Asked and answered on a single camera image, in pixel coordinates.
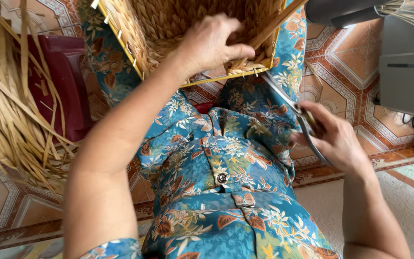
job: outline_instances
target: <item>scissor blade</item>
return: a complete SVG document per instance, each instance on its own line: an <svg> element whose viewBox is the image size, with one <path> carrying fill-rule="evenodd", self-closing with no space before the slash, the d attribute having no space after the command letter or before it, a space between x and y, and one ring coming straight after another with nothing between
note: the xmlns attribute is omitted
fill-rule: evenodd
<svg viewBox="0 0 414 259"><path fill-rule="evenodd" d="M269 72L266 72L266 75L263 76L263 79L273 88L273 90L280 96L282 99L284 99L284 102L286 102L291 109L295 113L299 113L299 111L295 107L295 102L284 92L282 87L280 87L277 82L274 80L272 75Z"/></svg>

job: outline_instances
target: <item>scissors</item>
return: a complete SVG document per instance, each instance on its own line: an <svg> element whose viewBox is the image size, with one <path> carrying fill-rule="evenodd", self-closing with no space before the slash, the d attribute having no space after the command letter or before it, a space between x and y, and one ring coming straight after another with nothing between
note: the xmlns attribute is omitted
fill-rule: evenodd
<svg viewBox="0 0 414 259"><path fill-rule="evenodd" d="M321 138L323 134L326 132L324 126L314 119L314 116L311 112L300 108L298 104L283 91L282 87L278 85L278 83L274 80L271 73L266 71L262 74L263 79L271 86L271 88L279 94L284 102L290 106L290 109L295 113L297 120L301 126L301 130L303 135L305 136L306 142L308 143L309 148L314 152L316 157L325 165L332 166L332 164L323 156L316 146L311 141L310 135L313 137Z"/></svg>

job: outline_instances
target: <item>woven basket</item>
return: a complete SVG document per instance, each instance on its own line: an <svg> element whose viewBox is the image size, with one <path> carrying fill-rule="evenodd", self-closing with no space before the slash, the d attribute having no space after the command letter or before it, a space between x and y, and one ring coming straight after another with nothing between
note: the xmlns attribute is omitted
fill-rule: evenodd
<svg viewBox="0 0 414 259"><path fill-rule="evenodd" d="M307 0L94 0L143 80L206 15L220 12L245 25L234 43L255 48L256 57L224 65L225 74L184 86L256 74L272 67L279 26Z"/></svg>

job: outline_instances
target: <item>right hand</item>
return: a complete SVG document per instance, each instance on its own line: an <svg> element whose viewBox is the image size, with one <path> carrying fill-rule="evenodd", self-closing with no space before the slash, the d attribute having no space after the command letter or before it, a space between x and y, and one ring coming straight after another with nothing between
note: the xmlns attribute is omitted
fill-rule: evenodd
<svg viewBox="0 0 414 259"><path fill-rule="evenodd" d="M336 168L344 171L358 171L360 168L373 168L365 151L348 121L331 114L322 105L309 101L299 102L301 108L312 113L326 129L321 139L311 137L312 143ZM307 146L302 133L291 135L291 140Z"/></svg>

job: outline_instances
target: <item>sleeve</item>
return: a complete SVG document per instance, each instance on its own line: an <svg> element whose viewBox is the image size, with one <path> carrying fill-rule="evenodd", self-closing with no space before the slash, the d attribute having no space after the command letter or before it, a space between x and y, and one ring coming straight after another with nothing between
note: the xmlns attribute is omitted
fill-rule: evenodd
<svg viewBox="0 0 414 259"><path fill-rule="evenodd" d="M80 259L143 259L140 243L133 238L120 238L106 242L89 252Z"/></svg>

